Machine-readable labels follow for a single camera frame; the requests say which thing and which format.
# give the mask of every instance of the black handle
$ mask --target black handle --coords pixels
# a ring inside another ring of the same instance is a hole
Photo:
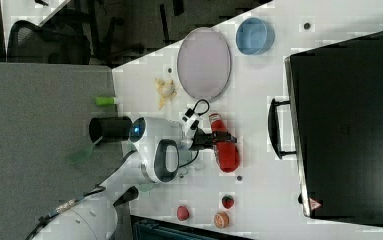
[[[48,3],[42,1],[42,0],[35,0],[35,3],[41,4],[44,7],[48,7]]]
[[[268,132],[269,139],[271,140],[273,150],[275,150],[276,155],[278,155],[279,159],[282,159],[285,155],[296,154],[296,151],[285,152],[282,151],[281,148],[281,133],[279,131],[279,121],[278,121],[278,112],[276,108],[282,105],[288,105],[290,101],[278,102],[275,99],[272,99],[271,106],[269,108],[268,115]]]

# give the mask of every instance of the white robot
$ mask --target white robot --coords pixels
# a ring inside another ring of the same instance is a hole
[[[195,113],[196,106],[188,109],[182,123],[157,118],[137,119],[129,134],[129,141],[137,150],[126,154],[124,164],[94,191],[41,217],[40,224],[27,240],[110,239],[118,220],[113,204],[129,188],[171,181],[178,171],[179,149],[212,147],[211,135],[198,129],[200,116],[205,112]]]

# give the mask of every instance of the orange object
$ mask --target orange object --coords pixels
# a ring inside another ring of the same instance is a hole
[[[217,228],[226,228],[229,224],[229,217],[226,212],[218,212],[214,219]]]

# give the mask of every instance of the briefcase handle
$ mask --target briefcase handle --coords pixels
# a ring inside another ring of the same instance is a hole
[[[272,99],[271,105],[269,108],[268,115],[268,132],[269,138],[272,143],[273,150],[275,150],[276,155],[278,155],[279,159],[282,159],[283,156],[296,154],[296,151],[282,151],[281,147],[281,132],[279,130],[279,121],[278,121],[278,112],[276,110],[277,107],[282,105],[289,105],[290,101],[276,101],[275,98]]]

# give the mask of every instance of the desk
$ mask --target desk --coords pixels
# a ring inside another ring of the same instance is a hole
[[[249,17],[262,18],[275,29],[274,45],[264,55],[244,56],[235,45],[236,30]],[[312,25],[309,30],[303,28],[306,22]],[[224,174],[213,153],[205,151],[196,161],[203,169],[191,166],[183,179],[157,185],[150,198],[140,196],[130,203],[131,214],[251,239],[383,239],[383,228],[304,217],[297,202],[300,187],[295,157],[279,160],[267,131],[271,99],[288,98],[284,59],[293,53],[383,30],[383,2],[379,5],[373,0],[351,3],[277,0],[213,29],[227,40],[232,71],[228,88],[211,108],[221,114],[238,138],[242,164],[234,173]],[[121,115],[132,120],[140,116],[178,120],[180,112],[196,102],[182,89],[176,72],[180,45],[181,42],[175,43],[113,70]],[[162,111],[157,110],[156,77],[172,78],[178,87],[177,97]],[[294,141],[287,107],[281,108],[279,119],[284,150],[292,150]],[[207,116],[202,126],[209,130]],[[241,182],[236,180],[237,175],[243,176]],[[226,193],[235,196],[236,205],[227,211],[231,225],[217,229],[213,217],[222,209],[220,200]],[[180,204],[191,210],[191,218],[184,222],[176,219]]]
[[[4,44],[7,51],[11,27],[19,20],[26,20],[42,26],[48,19],[62,9],[70,0],[44,0],[44,7],[34,0],[0,0],[3,16]]]

